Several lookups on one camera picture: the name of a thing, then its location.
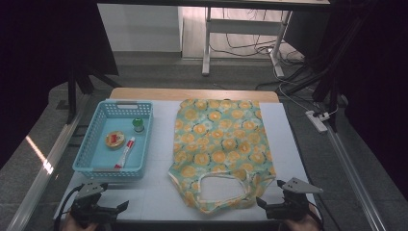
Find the basket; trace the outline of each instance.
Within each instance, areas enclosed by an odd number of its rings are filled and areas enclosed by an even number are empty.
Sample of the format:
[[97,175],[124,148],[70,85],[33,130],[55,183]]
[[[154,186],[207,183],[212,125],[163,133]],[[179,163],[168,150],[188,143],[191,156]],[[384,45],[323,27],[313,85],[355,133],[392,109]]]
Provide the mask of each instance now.
[[[144,130],[135,132],[134,118],[142,118]],[[153,105],[142,101],[105,100],[98,104],[72,168],[88,178],[103,182],[127,182],[144,175],[146,153],[150,141]],[[125,143],[118,149],[105,144],[105,137],[113,131],[121,131]],[[136,138],[123,168],[114,168],[123,153],[126,142]]]

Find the floral pattern fabric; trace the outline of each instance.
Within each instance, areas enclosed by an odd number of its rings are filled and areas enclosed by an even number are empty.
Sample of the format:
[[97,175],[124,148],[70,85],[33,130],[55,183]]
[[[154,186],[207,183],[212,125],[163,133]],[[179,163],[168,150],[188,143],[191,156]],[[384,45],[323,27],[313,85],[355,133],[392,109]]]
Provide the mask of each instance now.
[[[168,173],[184,202],[206,214],[253,205],[276,176],[259,102],[188,99],[180,107]],[[200,182],[208,176],[235,178],[244,194],[200,199]]]

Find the table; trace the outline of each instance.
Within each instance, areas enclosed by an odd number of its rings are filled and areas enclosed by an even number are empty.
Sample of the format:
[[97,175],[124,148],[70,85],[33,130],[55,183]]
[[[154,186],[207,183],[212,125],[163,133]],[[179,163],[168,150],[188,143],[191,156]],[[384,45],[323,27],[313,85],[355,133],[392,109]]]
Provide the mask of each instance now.
[[[112,100],[150,100],[153,103],[153,127],[149,151],[147,153],[146,173],[136,182],[113,184],[105,192],[98,204],[115,207],[129,200],[129,207],[118,215],[118,222],[267,222],[265,211],[254,205],[248,209],[226,210],[213,216],[205,216],[187,207],[166,174],[172,165],[172,146],[175,116],[180,102],[187,98],[204,99],[256,99],[260,101],[263,121],[267,129],[268,142],[277,179],[289,181],[292,177],[307,181],[307,177],[297,152],[292,130],[276,93],[251,90],[167,90],[167,89],[114,89]],[[64,197],[88,179],[75,172]],[[241,187],[226,183],[223,188],[229,192],[239,192]],[[219,185],[209,185],[202,193],[214,194]],[[268,203],[282,203],[282,190],[272,182],[263,195]],[[309,200],[314,202],[311,194]],[[73,196],[67,205],[72,204]]]

